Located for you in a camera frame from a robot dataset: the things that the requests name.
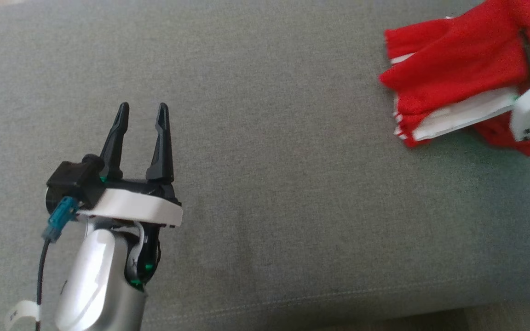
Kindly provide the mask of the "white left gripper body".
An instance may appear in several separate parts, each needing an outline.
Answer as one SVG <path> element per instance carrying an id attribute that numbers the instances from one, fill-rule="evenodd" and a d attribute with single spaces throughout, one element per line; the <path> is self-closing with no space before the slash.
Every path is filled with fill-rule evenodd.
<path id="1" fill-rule="evenodd" d="M 126 180 L 107 184 L 95 207 L 79 211 L 79 220 L 87 223 L 88 230 L 137 229 L 137 234 L 126 234 L 125 277 L 141 288 L 153 278 L 161 260 L 160 231 L 181 226 L 183 209 L 171 184 Z"/>

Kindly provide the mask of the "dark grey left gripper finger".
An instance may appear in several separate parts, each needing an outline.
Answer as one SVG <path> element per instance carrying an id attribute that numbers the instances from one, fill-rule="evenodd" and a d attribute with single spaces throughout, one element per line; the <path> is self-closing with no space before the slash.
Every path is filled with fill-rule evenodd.
<path id="1" fill-rule="evenodd" d="M 123 139 L 127 132 L 129 117 L 130 105 L 127 102 L 123 102 L 116 113 L 115 120 L 100 154 L 104 161 L 104 168 L 100 172 L 100 176 L 106 180 L 122 179 L 123 177 L 120 165 Z"/>
<path id="2" fill-rule="evenodd" d="M 157 137 L 153 159 L 146 171 L 151 182 L 172 183 L 174 181 L 173 150 L 171 145 L 170 113 L 166 103 L 160 103 L 155 124 Z"/>

